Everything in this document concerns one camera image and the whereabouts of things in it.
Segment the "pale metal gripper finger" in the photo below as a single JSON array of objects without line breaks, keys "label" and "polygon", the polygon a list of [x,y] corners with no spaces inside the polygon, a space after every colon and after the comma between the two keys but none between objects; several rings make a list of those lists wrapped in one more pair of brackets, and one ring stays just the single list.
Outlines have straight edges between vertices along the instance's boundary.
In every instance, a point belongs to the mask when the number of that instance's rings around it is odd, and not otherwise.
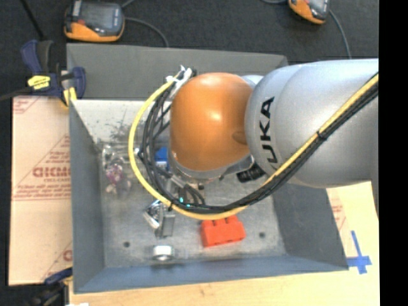
[{"label": "pale metal gripper finger", "polygon": [[173,236],[175,225],[175,214],[165,210],[159,214],[159,226],[155,230],[157,238],[168,238]]},{"label": "pale metal gripper finger", "polygon": [[145,207],[143,210],[143,218],[146,220],[147,224],[153,230],[156,230],[160,227],[162,210],[163,204],[159,200],[152,202],[149,206]]}]

